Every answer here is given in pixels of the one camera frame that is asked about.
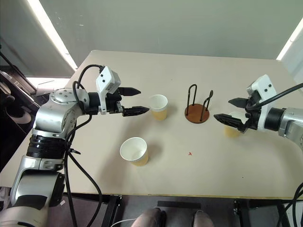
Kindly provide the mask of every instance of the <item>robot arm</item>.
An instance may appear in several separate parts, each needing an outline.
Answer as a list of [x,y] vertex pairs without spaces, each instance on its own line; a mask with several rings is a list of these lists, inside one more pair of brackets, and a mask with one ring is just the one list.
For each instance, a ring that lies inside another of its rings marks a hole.
[[293,141],[303,151],[303,109],[274,108],[275,102],[270,99],[276,96],[276,90],[268,75],[258,78],[246,90],[249,98],[229,100],[232,105],[245,109],[248,120],[244,124],[240,119],[223,113],[215,114],[215,119],[243,133],[248,128],[277,131],[278,135]]
[[97,92],[63,88],[50,94],[36,114],[27,154],[11,189],[11,207],[0,213],[0,227],[46,225],[48,207],[62,200],[64,175],[58,171],[64,166],[65,139],[79,116],[98,112],[135,116],[149,110],[142,106],[124,108],[121,95],[133,96],[140,91],[120,84],[117,73],[105,66],[96,79]]

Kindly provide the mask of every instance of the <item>white cable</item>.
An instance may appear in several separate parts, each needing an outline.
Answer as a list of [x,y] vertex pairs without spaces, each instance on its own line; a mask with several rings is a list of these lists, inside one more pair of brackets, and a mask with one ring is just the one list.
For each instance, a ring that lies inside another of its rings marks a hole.
[[136,218],[133,218],[133,219],[125,219],[125,220],[118,221],[118,222],[112,224],[110,227],[113,227],[114,225],[119,224],[119,223],[121,223],[121,222],[125,222],[125,221],[135,221],[135,220],[136,220]]

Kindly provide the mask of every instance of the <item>white table surface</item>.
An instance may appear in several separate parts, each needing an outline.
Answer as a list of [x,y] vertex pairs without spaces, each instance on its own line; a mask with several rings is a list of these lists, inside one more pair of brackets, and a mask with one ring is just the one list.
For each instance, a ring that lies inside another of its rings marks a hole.
[[[225,137],[224,125],[213,114],[241,111],[228,103],[247,97],[246,87],[268,74],[277,92],[294,85],[282,64],[275,60],[184,56],[132,52],[92,51],[72,76],[71,87],[89,64],[105,64],[118,73],[122,87],[142,93],[123,97],[125,107],[148,106],[148,97],[163,94],[169,100],[168,117],[162,122],[147,112],[140,116],[95,115],[76,133],[72,148],[80,164],[103,193],[185,195],[246,198],[290,198],[303,181],[303,153],[277,132],[248,130],[238,138]],[[89,69],[82,84],[96,91],[98,69]],[[214,90],[210,118],[203,124],[184,117],[187,90],[198,86],[196,103]],[[276,107],[303,108],[299,91],[279,99]],[[82,116],[78,124],[87,116]],[[13,184],[30,134],[0,173],[0,185]],[[119,155],[120,145],[130,137],[148,144],[149,162],[136,167]],[[72,192],[96,193],[93,185],[69,162]]]

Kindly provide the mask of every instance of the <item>black cable tie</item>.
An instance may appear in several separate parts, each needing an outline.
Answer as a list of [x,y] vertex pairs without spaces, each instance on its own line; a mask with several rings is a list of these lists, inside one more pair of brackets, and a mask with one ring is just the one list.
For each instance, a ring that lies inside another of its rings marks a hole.
[[70,153],[76,153],[76,154],[78,154],[78,155],[81,154],[80,152],[78,152],[78,151],[76,151],[76,150],[74,150],[74,149],[72,149],[72,148],[69,148],[68,152],[70,152]]

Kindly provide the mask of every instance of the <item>paper cup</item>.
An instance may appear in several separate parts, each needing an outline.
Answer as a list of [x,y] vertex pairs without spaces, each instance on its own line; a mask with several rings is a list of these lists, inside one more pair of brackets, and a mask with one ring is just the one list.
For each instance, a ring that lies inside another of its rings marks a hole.
[[163,121],[167,116],[167,98],[163,95],[154,95],[149,98],[149,103],[154,118]]
[[[231,112],[228,115],[231,115],[234,118],[241,119],[243,124],[245,124],[245,122],[247,121],[247,118],[245,117],[245,113],[243,112]],[[242,134],[237,128],[230,127],[227,125],[224,126],[224,132],[225,135],[230,138],[235,138]]]
[[148,161],[147,144],[140,137],[129,138],[121,145],[120,155],[135,166],[143,166]]

